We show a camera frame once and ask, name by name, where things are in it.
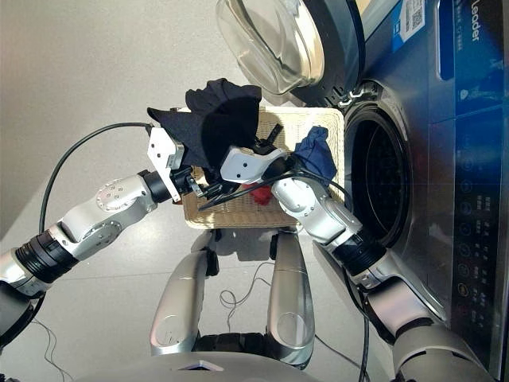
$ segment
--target sticker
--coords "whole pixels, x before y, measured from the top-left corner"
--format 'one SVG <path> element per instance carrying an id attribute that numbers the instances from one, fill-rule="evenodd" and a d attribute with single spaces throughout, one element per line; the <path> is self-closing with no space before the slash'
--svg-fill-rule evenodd
<path id="1" fill-rule="evenodd" d="M 402 0 L 391 16 L 392 51 L 395 52 L 425 25 L 424 0 Z"/>
<path id="2" fill-rule="evenodd" d="M 498 0 L 455 0 L 456 115 L 503 102 L 503 13 Z"/>

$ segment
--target brand logo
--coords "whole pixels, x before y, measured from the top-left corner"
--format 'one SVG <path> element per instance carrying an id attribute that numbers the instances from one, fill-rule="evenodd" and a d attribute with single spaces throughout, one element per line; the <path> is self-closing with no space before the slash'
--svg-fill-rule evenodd
<path id="1" fill-rule="evenodd" d="M 479 7 L 477 6 L 477 3 L 480 2 L 480 0 L 474 0 L 472 2 L 472 42 L 479 40 L 479 29 L 480 29 L 480 23 L 479 23 Z"/>

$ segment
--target red cloth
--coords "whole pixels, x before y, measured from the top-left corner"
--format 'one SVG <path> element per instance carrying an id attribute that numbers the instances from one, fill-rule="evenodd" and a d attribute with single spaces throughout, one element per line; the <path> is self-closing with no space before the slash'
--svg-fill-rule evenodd
<path id="1" fill-rule="evenodd" d="M 243 187 L 249 189 L 252 185 L 244 185 Z M 268 205 L 270 199 L 272 198 L 272 192 L 270 191 L 272 187 L 270 185 L 264 185 L 259 189 L 254 189 L 249 192 L 249 194 L 253 197 L 253 201 L 258 205 Z"/>

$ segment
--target qr code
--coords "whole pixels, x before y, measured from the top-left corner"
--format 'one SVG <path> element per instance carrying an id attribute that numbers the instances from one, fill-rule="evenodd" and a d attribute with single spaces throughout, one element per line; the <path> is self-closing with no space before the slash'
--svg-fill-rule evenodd
<path id="1" fill-rule="evenodd" d="M 422 8 L 412 15 L 412 29 L 416 29 L 422 23 Z"/>

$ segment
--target control panel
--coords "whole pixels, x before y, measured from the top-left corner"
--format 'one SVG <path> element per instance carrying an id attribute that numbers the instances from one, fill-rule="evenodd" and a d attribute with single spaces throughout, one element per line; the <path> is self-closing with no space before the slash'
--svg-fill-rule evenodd
<path id="1" fill-rule="evenodd" d="M 502 109 L 456 120 L 452 329 L 488 367 L 494 323 Z"/>

